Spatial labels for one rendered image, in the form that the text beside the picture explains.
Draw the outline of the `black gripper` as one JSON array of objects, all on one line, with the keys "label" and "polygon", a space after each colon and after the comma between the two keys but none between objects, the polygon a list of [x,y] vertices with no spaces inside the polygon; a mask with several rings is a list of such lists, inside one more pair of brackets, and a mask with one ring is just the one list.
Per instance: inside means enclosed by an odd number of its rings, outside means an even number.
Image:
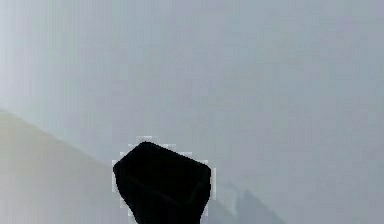
[{"label": "black gripper", "polygon": [[211,194],[211,168],[152,142],[113,166],[117,190],[137,224],[200,224]]}]

